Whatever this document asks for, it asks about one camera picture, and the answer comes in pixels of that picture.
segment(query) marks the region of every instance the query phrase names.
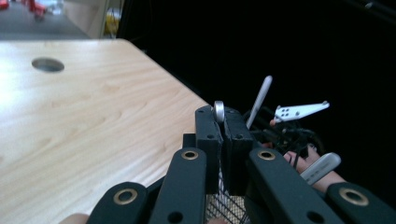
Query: gray surface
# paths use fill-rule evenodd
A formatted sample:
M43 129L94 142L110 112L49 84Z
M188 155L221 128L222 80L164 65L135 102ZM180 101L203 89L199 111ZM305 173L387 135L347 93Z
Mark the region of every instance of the gray surface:
M0 10L0 40L90 39L65 15L45 13L37 19L28 6L9 2Z

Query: white plastic piece with holes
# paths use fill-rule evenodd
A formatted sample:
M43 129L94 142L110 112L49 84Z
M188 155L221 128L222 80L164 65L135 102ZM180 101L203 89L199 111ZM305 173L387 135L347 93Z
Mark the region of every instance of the white plastic piece with holes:
M312 105L294 105L294 106L278 106L275 112L275 121L276 123L282 121L289 121L294 119L301 119L308 115L319 112L320 110L326 109L330 104L325 101L321 104L312 104Z

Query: light wood tabletop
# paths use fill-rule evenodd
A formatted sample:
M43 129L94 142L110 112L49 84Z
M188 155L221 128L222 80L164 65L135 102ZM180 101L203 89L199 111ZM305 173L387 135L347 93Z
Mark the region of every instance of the light wood tabletop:
M0 42L0 223L58 224L149 186L204 105L125 40Z

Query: dark backdrop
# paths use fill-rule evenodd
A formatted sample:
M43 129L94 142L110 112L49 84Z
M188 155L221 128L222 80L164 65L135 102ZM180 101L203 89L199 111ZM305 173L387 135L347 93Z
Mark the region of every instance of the dark backdrop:
M396 207L396 25L362 2L134 0L118 37L209 104L244 113L268 75L272 109L328 101L301 123L341 156L346 180Z

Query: metal mesh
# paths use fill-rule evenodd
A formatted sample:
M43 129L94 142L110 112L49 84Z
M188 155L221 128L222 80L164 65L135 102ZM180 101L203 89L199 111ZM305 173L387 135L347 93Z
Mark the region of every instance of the metal mesh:
M215 217L223 218L229 224L248 222L244 198L228 193L224 188L221 173L219 174L219 193L206 195L206 221Z

